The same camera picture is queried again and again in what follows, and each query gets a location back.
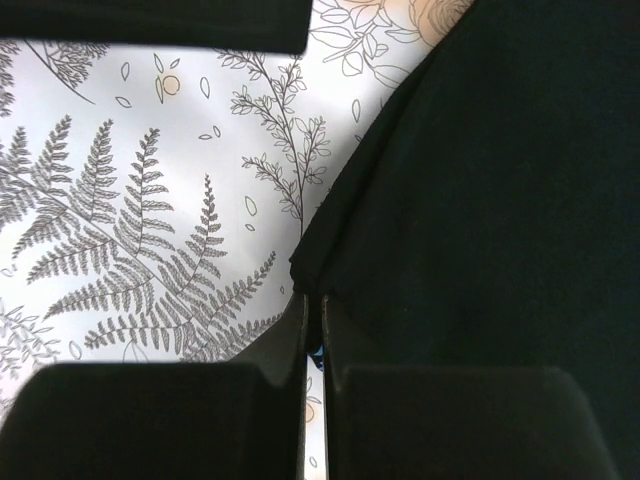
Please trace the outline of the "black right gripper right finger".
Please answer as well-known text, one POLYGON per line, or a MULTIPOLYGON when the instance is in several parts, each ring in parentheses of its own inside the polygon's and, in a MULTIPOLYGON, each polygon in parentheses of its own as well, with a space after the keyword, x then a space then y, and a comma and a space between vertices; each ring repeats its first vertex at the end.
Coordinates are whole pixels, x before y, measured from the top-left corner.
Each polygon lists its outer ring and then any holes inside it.
POLYGON ((557 368, 389 365, 322 301, 331 479, 615 479, 591 405, 557 368))

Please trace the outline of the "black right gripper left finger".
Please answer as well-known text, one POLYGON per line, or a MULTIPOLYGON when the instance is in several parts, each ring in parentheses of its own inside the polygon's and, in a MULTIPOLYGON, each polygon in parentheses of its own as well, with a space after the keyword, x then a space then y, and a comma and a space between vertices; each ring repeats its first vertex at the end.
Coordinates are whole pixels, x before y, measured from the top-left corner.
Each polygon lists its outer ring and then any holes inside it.
POLYGON ((218 363, 58 363, 1 430, 5 479, 299 479, 308 306, 218 363))

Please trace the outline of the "black t shirt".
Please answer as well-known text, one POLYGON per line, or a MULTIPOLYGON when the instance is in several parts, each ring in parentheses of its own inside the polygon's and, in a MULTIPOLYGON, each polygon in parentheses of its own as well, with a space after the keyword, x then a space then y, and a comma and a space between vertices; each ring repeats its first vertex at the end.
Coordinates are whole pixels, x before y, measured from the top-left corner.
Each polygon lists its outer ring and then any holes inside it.
POLYGON ((558 366, 639 475, 639 5, 477 1, 291 258, 392 358, 558 366))

